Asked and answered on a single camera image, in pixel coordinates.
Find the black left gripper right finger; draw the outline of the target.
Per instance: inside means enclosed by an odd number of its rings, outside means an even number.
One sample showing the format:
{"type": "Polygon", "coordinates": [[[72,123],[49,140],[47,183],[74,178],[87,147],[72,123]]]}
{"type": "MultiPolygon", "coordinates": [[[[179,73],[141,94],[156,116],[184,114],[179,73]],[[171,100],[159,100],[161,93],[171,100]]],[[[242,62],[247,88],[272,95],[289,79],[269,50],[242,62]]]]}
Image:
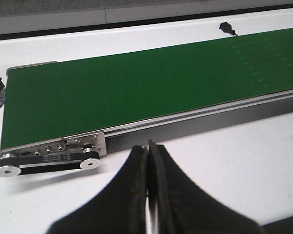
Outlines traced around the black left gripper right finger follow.
{"type": "Polygon", "coordinates": [[[149,142],[148,191],[157,234],[263,234],[250,218],[220,203],[197,186],[164,145],[149,142]]]}

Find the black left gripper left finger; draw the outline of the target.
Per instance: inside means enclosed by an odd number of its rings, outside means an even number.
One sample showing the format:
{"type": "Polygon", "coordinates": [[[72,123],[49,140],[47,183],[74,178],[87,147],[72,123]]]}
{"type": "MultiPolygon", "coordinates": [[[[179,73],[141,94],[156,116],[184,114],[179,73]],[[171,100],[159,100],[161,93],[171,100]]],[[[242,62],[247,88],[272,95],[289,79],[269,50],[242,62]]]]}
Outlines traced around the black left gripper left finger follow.
{"type": "Polygon", "coordinates": [[[93,199],[54,222],[50,234],[146,233],[147,150],[134,146],[115,177],[93,199]]]}

